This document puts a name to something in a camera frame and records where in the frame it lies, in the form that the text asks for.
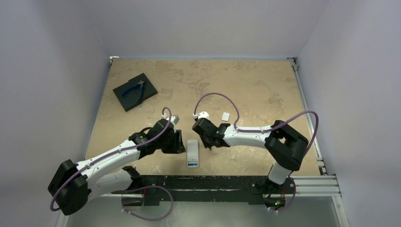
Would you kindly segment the white remote control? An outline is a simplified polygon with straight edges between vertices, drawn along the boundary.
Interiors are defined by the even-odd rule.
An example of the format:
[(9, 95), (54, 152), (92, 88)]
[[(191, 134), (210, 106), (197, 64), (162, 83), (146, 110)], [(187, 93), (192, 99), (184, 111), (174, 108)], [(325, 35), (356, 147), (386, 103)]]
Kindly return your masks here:
[[(199, 142), (198, 140), (188, 140), (187, 141), (187, 163), (188, 162), (198, 162), (199, 164)], [(197, 168), (198, 166), (187, 166), (188, 168)]]

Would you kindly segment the white battery cover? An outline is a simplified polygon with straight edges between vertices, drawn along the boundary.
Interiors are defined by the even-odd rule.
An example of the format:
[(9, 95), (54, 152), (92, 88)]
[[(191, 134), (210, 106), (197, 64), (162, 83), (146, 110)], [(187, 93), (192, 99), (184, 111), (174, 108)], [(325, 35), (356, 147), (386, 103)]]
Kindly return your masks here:
[(224, 121), (224, 122), (228, 122), (229, 118), (230, 118), (230, 113), (223, 112), (221, 120)]

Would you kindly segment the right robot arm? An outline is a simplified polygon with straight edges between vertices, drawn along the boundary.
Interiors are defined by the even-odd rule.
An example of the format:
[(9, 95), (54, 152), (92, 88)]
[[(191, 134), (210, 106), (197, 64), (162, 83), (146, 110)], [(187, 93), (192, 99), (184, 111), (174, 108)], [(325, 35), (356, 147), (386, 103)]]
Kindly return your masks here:
[(192, 130), (197, 133), (205, 148), (234, 146), (258, 147), (268, 150), (274, 158), (266, 188), (278, 192), (287, 177), (300, 169), (309, 146), (308, 139), (281, 120), (264, 127), (238, 127), (229, 123), (214, 125), (211, 120), (199, 117)]

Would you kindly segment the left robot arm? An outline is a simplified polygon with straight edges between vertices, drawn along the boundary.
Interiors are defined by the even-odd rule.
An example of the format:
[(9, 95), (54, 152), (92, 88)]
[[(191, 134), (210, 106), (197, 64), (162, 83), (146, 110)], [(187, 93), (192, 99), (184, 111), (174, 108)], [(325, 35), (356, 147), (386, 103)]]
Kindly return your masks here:
[(132, 134), (117, 147), (91, 159), (62, 162), (53, 176), (48, 191), (52, 196), (50, 209), (71, 215), (89, 200), (109, 192), (140, 190), (140, 175), (129, 163), (152, 155), (185, 152), (181, 130), (176, 128), (178, 116), (162, 118), (153, 127)]

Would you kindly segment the black square pad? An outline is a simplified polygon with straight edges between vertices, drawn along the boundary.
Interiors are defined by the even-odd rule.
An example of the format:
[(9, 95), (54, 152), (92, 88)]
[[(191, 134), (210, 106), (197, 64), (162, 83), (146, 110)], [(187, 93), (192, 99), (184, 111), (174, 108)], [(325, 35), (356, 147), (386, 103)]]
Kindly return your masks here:
[(139, 81), (143, 80), (144, 83), (144, 96), (142, 99), (142, 102), (151, 98), (152, 96), (156, 95), (158, 92), (154, 85), (150, 82), (146, 74), (141, 73), (136, 77), (131, 78), (128, 80), (128, 82), (116, 87), (113, 89), (114, 94), (116, 95), (118, 101), (120, 102), (121, 106), (123, 107), (124, 111), (129, 111), (133, 109), (134, 107), (140, 105), (137, 104), (136, 101), (139, 96), (140, 90), (137, 88), (131, 92), (129, 92), (126, 96), (122, 97), (123, 91), (125, 91), (127, 88), (134, 86), (136, 83)]

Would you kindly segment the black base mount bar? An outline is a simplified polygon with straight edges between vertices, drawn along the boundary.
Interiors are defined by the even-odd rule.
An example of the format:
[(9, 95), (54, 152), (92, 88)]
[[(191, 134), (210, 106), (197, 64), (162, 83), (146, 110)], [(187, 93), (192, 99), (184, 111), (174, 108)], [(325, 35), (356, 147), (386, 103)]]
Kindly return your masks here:
[[(144, 186), (157, 185), (169, 190), (174, 202), (246, 202), (249, 205), (268, 205), (283, 207), (286, 196), (296, 193), (293, 179), (287, 178), (282, 185), (270, 182), (263, 175), (140, 175), (138, 171), (126, 166), (128, 172), (128, 187), (123, 190), (137, 189)], [(146, 197), (161, 197), (162, 201), (169, 201), (163, 190), (151, 188), (146, 190)]]

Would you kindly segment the blue handled pliers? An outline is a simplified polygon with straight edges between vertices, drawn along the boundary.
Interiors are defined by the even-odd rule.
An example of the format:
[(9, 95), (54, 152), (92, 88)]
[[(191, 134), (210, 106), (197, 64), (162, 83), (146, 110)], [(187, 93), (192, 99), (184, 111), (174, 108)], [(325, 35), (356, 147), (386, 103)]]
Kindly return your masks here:
[(136, 83), (134, 86), (127, 88), (125, 91), (123, 91), (122, 97), (126, 96), (129, 92), (138, 88), (140, 90), (140, 92), (139, 92), (139, 96), (138, 96), (136, 103), (140, 104), (142, 102), (142, 99), (144, 96), (144, 83), (145, 82), (143, 80), (141, 80), (138, 83)]

